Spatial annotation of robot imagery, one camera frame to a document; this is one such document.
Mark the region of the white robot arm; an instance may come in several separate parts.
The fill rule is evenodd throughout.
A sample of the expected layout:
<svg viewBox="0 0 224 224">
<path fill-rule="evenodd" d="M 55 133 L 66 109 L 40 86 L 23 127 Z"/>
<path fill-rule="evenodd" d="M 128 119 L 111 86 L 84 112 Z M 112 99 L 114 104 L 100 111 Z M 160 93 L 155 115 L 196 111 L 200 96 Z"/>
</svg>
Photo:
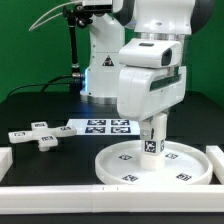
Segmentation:
<svg viewBox="0 0 224 224">
<path fill-rule="evenodd" d="M 115 103 L 140 137 L 166 137 L 167 110 L 185 95 L 185 38 L 209 21 L 215 0 L 84 0 L 94 14 L 81 96 Z"/>
</svg>

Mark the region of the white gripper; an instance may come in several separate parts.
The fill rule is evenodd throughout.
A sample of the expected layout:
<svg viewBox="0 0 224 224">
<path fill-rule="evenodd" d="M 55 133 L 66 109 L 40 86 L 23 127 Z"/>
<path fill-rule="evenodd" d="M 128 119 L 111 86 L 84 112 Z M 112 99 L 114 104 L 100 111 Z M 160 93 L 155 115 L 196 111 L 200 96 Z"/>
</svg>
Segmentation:
<svg viewBox="0 0 224 224">
<path fill-rule="evenodd" d="M 149 118 L 181 102 L 185 95 L 186 67 L 178 69 L 180 80 L 155 90 L 153 81 L 163 78 L 169 70 L 125 66 L 118 81 L 117 111 L 121 118 L 138 121 L 140 139 L 149 141 L 154 137 L 152 119 Z"/>
</svg>

